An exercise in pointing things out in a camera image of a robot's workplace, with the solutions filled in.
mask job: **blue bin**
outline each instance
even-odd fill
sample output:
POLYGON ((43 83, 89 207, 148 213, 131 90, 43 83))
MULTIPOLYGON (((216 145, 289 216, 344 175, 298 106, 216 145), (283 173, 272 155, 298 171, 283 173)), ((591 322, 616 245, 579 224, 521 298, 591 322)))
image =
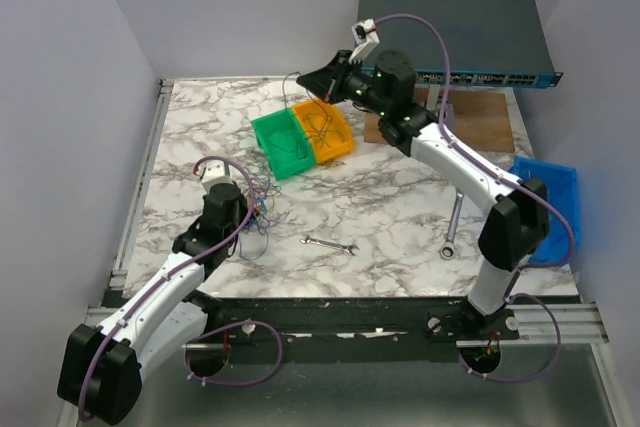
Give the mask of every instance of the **blue bin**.
MULTIPOLYGON (((547 200, 567 219, 573 229, 576 248, 580 245, 580 198, 576 170, 562 165, 517 157, 512 174, 524 180, 537 177, 547 186, 547 200)), ((530 261, 550 262, 561 259, 569 248, 569 237, 555 215, 549 214, 549 235, 531 256, 530 261)))

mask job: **orange bin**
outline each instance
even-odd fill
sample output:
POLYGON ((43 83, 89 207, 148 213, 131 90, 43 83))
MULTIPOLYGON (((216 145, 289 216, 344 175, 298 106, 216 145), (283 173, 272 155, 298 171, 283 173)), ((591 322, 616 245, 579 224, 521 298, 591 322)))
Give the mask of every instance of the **orange bin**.
POLYGON ((316 163, 324 164, 355 148, 349 124, 335 105, 314 98, 291 107, 302 127, 316 163))

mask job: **table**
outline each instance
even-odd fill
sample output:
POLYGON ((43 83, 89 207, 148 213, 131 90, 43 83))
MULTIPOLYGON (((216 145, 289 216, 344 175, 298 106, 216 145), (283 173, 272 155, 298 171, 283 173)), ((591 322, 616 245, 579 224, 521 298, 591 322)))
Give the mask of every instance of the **table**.
MULTIPOLYGON (((204 191, 191 174, 205 155, 224 155, 260 182, 272 179, 250 120, 284 107, 282 78, 183 80, 175 83, 128 265, 125 296, 137 292, 161 267, 173 239, 201 213, 204 191)), ((307 99, 293 79, 289 105, 307 99)), ((512 89, 506 95, 516 154, 532 156, 512 89)), ((269 246, 254 261, 225 261, 200 287, 218 297, 461 296, 480 266, 477 247, 484 219, 465 199, 456 257, 443 260, 455 189, 428 166, 396 149, 362 140, 363 114, 339 108, 352 127, 354 152, 277 182, 269 246), (355 257, 303 245, 303 234, 356 243, 355 257)), ((513 156, 484 154, 508 169, 513 156)), ((259 253, 265 238, 243 236, 245 256, 259 253)), ((576 295, 568 267, 525 272, 514 292, 576 295)))

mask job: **wooden board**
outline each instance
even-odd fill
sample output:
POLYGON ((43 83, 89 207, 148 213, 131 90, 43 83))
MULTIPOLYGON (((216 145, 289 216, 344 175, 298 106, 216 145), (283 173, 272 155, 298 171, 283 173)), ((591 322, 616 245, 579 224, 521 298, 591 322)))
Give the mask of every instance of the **wooden board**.
MULTIPOLYGON (((416 89, 415 100, 426 101, 428 90, 416 89)), ((504 94, 453 90, 449 100, 455 112, 454 133, 460 140, 476 150, 515 152, 504 94)), ((364 141, 385 143, 378 130, 378 118, 373 114, 364 115, 364 141)))

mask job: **wrench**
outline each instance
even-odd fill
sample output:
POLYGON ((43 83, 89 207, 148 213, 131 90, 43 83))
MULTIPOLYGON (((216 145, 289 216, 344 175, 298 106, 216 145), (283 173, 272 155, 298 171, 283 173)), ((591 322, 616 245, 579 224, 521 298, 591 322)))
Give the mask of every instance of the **wrench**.
POLYGON ((359 250, 356 244, 342 245, 335 242, 327 242, 326 240, 314 239, 310 235, 305 235, 304 237, 302 237, 300 239, 300 242, 302 242, 303 244, 324 245, 325 247, 331 247, 332 249, 342 250, 349 255, 356 255, 354 250, 359 250))
POLYGON ((462 209, 462 201, 464 194, 456 189, 456 201, 453 203, 453 211, 451 212, 451 220, 449 220, 449 229, 447 236, 444 238, 444 244, 440 247, 440 257, 444 260, 451 260, 456 253, 453 241, 456 238, 456 230, 458 230, 458 219, 460 218, 460 210, 462 209))

